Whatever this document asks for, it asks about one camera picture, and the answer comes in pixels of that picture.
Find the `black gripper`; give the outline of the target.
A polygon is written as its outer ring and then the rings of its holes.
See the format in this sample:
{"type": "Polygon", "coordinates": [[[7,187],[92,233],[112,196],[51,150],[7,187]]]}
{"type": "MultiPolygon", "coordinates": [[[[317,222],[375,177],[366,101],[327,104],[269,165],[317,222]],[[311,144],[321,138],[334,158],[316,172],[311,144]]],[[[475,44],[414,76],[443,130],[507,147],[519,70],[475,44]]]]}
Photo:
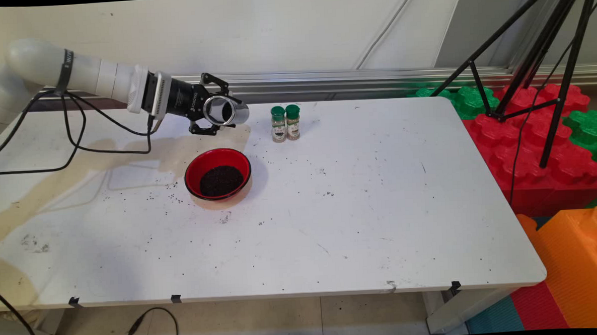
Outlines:
{"type": "Polygon", "coordinates": [[[226,103],[242,105],[243,101],[233,96],[229,83],[215,75],[202,73],[200,84],[172,79],[167,102],[168,113],[186,117],[190,120],[188,130],[193,135],[216,136],[223,127],[232,127],[230,123],[214,123],[209,127],[198,124],[204,118],[204,107],[223,106],[226,103]]]}

